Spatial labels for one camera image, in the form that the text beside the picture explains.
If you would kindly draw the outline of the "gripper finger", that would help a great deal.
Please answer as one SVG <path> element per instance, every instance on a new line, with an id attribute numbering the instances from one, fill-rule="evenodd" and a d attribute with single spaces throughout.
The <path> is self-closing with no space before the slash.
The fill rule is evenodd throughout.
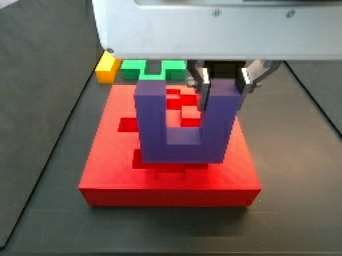
<path id="1" fill-rule="evenodd" d="M 198 110 L 204 111 L 208 94 L 210 94 L 210 86 L 211 86 L 208 69 L 204 67 L 203 63 L 200 63 L 199 61 L 188 60 L 187 71 L 191 75 L 191 77 L 187 80 L 187 86 L 195 88 L 195 92 L 199 96 Z"/>
<path id="2" fill-rule="evenodd" d="M 242 80 L 238 83 L 240 87 L 240 103 L 243 105 L 248 93 L 260 86 L 262 80 L 271 75 L 280 66 L 279 60 L 256 59 L 250 65 L 240 69 Z"/>

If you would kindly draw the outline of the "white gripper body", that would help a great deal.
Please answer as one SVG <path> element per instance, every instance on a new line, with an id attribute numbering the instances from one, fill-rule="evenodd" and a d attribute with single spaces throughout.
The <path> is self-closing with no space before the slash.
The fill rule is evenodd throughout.
<path id="1" fill-rule="evenodd" d="M 123 59 L 340 60 L 342 0 L 92 0 Z"/>

